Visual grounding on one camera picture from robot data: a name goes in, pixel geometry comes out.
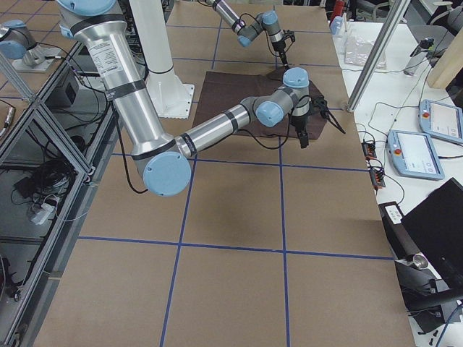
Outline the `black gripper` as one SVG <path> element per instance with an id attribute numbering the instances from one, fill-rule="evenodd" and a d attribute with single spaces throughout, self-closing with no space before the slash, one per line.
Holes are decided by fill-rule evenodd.
<path id="1" fill-rule="evenodd" d="M 300 147 L 306 148 L 308 146 L 308 134 L 307 134 L 307 116 L 295 116 L 292 115 L 291 125 L 294 127 L 297 133 L 298 140 L 300 141 Z"/>
<path id="2" fill-rule="evenodd" d="M 279 58 L 281 60 L 281 63 L 283 65 L 283 67 L 285 69 L 288 69 L 289 68 L 289 63 L 287 61 L 287 57 L 286 57 L 286 54 L 285 54 L 285 48 L 286 48 L 285 41 L 284 40 L 279 40 L 279 41 L 276 41 L 276 42 L 272 42 L 271 44 L 272 44 L 274 52 L 279 55 Z"/>

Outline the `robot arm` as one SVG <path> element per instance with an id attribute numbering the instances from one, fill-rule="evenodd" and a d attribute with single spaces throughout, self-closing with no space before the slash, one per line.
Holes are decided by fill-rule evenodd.
<path id="1" fill-rule="evenodd" d="M 291 47 L 295 42 L 295 34 L 292 30 L 281 29 L 275 10 L 261 12 L 255 16 L 249 13 L 238 15 L 226 1 L 198 1 L 198 3 L 215 11 L 237 35 L 237 40 L 242 47 L 250 46 L 261 33 L 264 33 L 270 53 L 280 59 L 285 70 L 290 68 L 286 56 L 288 50 L 286 41 L 291 41 L 289 45 Z"/>
<path id="2" fill-rule="evenodd" d="M 187 118 L 194 86 L 174 71 L 165 17 L 159 1 L 131 1 L 130 9 L 145 57 L 141 75 L 126 40 L 127 23 L 117 1 L 60 1 L 61 32 L 88 50 L 132 141 L 132 159 L 145 187 L 159 196 L 180 193 L 190 182 L 189 158 L 252 121 L 276 126 L 286 115 L 303 125 L 309 111 L 306 70 L 287 68 L 271 95 L 248 97 L 179 136 L 162 118 Z"/>

